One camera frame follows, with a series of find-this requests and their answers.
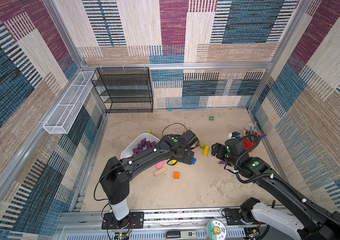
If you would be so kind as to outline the white plastic storage bin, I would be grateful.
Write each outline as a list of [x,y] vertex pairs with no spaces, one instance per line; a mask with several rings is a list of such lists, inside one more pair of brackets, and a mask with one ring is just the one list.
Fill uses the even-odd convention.
[[121,153],[120,158],[125,159],[140,154],[156,145],[160,139],[150,133],[140,134],[128,147]]

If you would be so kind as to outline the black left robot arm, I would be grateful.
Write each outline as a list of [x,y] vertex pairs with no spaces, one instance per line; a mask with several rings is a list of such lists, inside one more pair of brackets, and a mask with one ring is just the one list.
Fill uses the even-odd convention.
[[182,135],[164,135],[149,150],[124,159],[108,160],[99,184],[105,192],[115,220],[128,220],[131,211],[127,205],[130,182],[140,173],[165,160],[191,165],[193,149],[199,145],[198,137],[188,130]]

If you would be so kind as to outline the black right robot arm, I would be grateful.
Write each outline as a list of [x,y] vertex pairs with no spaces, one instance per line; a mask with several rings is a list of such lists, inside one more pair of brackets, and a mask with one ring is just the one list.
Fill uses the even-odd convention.
[[292,214],[268,207],[256,198],[246,200],[238,211],[244,224],[267,224],[295,240],[340,240],[340,213],[329,212],[285,181],[269,164],[249,156],[242,139],[230,138],[212,146],[211,154],[224,161],[224,169],[243,184],[254,183],[273,195]]

